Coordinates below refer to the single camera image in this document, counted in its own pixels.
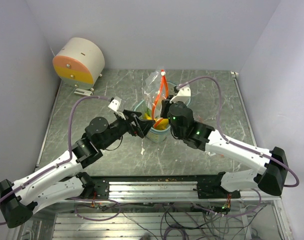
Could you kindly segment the small white bracket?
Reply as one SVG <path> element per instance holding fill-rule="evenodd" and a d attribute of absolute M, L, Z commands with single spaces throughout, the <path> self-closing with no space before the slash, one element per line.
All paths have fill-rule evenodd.
<path fill-rule="evenodd" d="M 76 88 L 74 90 L 74 94 L 77 96 L 81 96 L 81 97 L 89 97 L 89 96 L 93 96 L 93 92 L 90 90 L 84 90 L 84 89 L 80 89 L 80 88 Z"/>

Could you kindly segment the light blue plastic basket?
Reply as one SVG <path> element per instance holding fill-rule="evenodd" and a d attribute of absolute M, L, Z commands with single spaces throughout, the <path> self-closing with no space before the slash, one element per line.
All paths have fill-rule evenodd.
<path fill-rule="evenodd" d="M 151 110 L 146 106 L 144 100 L 142 100 L 135 108 L 135 112 L 141 112 L 142 116 L 140 118 L 147 119 L 150 117 Z M 151 128 L 150 131 L 147 133 L 146 137 L 155 143 L 161 143 L 165 140 L 167 134 L 170 132 L 170 125 L 167 124 L 166 127 L 162 130 Z"/>

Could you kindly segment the clear zip bag orange zipper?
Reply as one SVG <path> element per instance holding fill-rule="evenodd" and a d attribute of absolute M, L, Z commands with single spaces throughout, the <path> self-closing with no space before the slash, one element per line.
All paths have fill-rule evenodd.
<path fill-rule="evenodd" d="M 154 70 L 144 81 L 143 99 L 147 107 L 147 114 L 154 120 L 160 119 L 162 100 L 170 94 L 163 68 Z"/>

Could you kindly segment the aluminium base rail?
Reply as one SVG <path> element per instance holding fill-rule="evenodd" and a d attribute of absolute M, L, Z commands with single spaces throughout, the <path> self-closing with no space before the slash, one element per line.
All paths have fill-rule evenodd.
<path fill-rule="evenodd" d="M 51 183 L 39 181 L 17 192 L 21 203 L 52 204 L 66 199 L 114 200 L 117 202 L 195 202 L 207 199 L 225 199 L 225 193 L 208 193 L 196 181 L 109 181 L 99 180 L 85 186 L 72 177 Z"/>

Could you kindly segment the round cream drawer box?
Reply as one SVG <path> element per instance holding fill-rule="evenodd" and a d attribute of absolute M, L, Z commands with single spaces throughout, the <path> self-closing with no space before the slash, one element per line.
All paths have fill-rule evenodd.
<path fill-rule="evenodd" d="M 101 76 L 105 59 L 101 49 L 92 41 L 71 38 L 53 58 L 57 75 L 68 85 L 90 90 Z"/>

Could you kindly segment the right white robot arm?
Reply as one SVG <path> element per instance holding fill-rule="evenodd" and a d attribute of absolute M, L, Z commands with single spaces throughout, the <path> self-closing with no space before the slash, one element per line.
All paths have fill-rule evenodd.
<path fill-rule="evenodd" d="M 212 192 L 223 198 L 236 190 L 258 188 L 280 196 L 285 187 L 289 166 L 285 151 L 256 147 L 230 137 L 221 136 L 212 126 L 196 121 L 193 111 L 182 101 L 162 101 L 161 116 L 168 119 L 173 136 L 188 147 L 234 159 L 249 169 L 219 174 L 219 181 L 212 185 Z"/>

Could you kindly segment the yellow toy banana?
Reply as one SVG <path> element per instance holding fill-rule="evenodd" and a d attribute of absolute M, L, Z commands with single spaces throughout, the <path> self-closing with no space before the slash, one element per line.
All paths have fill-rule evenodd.
<path fill-rule="evenodd" d="M 162 131 L 169 126 L 169 121 L 167 118 L 158 118 L 158 119 L 155 118 L 154 120 L 155 120 L 155 124 L 153 128 L 156 130 Z"/>

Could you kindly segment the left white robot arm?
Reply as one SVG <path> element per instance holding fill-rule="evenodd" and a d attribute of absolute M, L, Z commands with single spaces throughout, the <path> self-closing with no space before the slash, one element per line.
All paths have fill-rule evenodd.
<path fill-rule="evenodd" d="M 83 170 L 101 158 L 102 151 L 122 139 L 124 134 L 144 138 L 155 121 L 141 119 L 141 115 L 137 111 L 124 110 L 116 113 L 112 123 L 104 117 L 95 117 L 81 139 L 56 160 L 21 179 L 1 181 L 0 211 L 4 224 L 12 229 L 60 200 L 91 197 L 95 184 Z"/>

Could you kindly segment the white corner clip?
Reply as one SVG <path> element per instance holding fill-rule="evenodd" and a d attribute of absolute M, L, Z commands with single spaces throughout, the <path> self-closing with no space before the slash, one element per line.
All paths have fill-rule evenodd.
<path fill-rule="evenodd" d="M 234 78 L 238 78 L 238 77 L 239 77 L 239 73 L 238 73 L 238 72 L 235 72 L 235 71 L 231 71 L 231 75 L 232 75 Z"/>

